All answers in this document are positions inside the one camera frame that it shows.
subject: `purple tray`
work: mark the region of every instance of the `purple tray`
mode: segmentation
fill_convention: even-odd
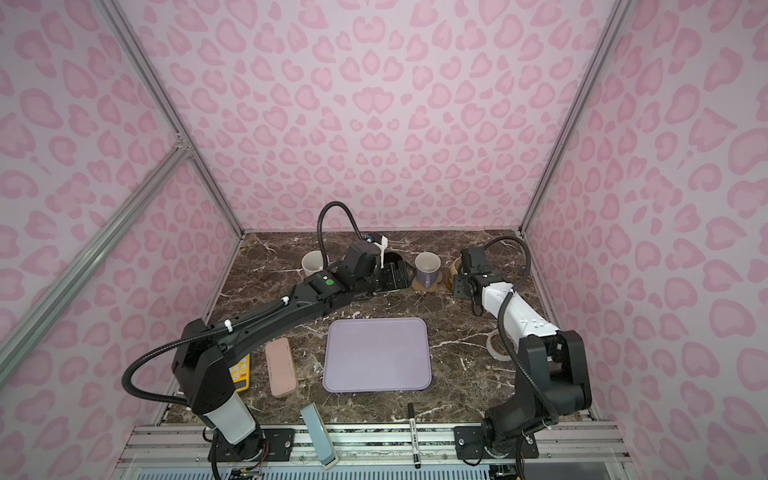
[[[323,386],[331,393],[423,390],[432,382],[424,320],[337,320],[328,328]]]

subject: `metal grating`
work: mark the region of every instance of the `metal grating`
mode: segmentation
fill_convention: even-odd
[[[221,480],[229,477],[230,468],[227,473],[221,474]],[[214,480],[214,475],[210,468],[145,468],[136,480]]]
[[[230,477],[229,469],[222,480]],[[209,468],[143,468],[136,480],[213,480]],[[266,467],[261,480],[488,480],[488,466],[466,468],[457,465],[335,467],[327,472],[318,467]]]

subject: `yellow calculator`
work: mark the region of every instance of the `yellow calculator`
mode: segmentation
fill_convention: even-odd
[[[250,378],[250,354],[230,368],[230,374],[232,375],[232,382],[235,384],[235,392],[247,390],[248,379]]]

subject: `pink leopard print wallpaper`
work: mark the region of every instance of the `pink leopard print wallpaper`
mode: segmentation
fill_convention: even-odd
[[[0,392],[0,478],[109,478],[158,405],[125,393],[125,367],[204,313],[234,243],[183,164]],[[137,385],[164,392],[170,358],[142,367]]]
[[[768,2],[640,3],[531,234],[647,480],[768,476]]]
[[[0,6],[0,342],[170,150],[88,0]]]
[[[519,225],[613,0],[121,4],[243,225],[306,230]]]

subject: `pink pencil case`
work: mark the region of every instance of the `pink pencil case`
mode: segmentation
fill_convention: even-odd
[[[273,340],[264,346],[266,367],[270,375],[272,396],[282,399],[294,393],[299,387],[296,381],[296,368],[290,354],[290,344],[287,338]]]

